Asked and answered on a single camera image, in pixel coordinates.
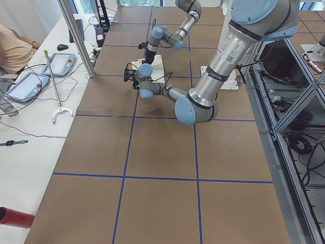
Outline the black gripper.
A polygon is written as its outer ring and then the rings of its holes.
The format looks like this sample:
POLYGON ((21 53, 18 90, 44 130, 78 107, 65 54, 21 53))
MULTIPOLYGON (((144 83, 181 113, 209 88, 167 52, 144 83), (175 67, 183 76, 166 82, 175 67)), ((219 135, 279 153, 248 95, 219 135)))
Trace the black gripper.
POLYGON ((138 76, 136 76, 136 75, 133 75, 132 81, 133 81, 133 84, 132 84, 133 88, 135 90, 139 90, 140 78, 138 76))
POLYGON ((149 49, 145 50, 145 59, 143 60, 144 64, 152 64, 155 58, 155 51, 150 51, 149 49))

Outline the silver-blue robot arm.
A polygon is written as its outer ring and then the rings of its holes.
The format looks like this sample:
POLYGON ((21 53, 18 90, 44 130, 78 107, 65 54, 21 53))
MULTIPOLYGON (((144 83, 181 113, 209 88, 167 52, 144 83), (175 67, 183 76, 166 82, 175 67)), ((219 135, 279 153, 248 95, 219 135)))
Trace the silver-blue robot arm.
POLYGON ((175 115, 185 125, 209 122, 217 116, 215 97, 249 46, 258 41, 278 41, 296 34, 299 1, 233 1, 229 31, 199 82, 189 91, 169 83, 157 83, 152 77, 156 52, 160 42, 176 50, 183 47, 183 39, 202 14, 198 1, 176 1, 187 18, 175 34, 165 27, 154 27, 148 42, 141 43, 145 58, 136 70, 125 68, 124 81, 133 81, 142 99, 155 95, 175 102, 175 115))
POLYGON ((175 1, 175 4, 187 14, 186 18, 174 34, 168 31, 165 26, 155 26, 152 28, 148 41, 141 43, 138 47, 145 50, 143 64, 153 63, 161 42, 165 42, 171 48, 179 51, 183 47, 184 39, 190 29, 199 21, 202 14, 202 7, 199 1, 175 1))

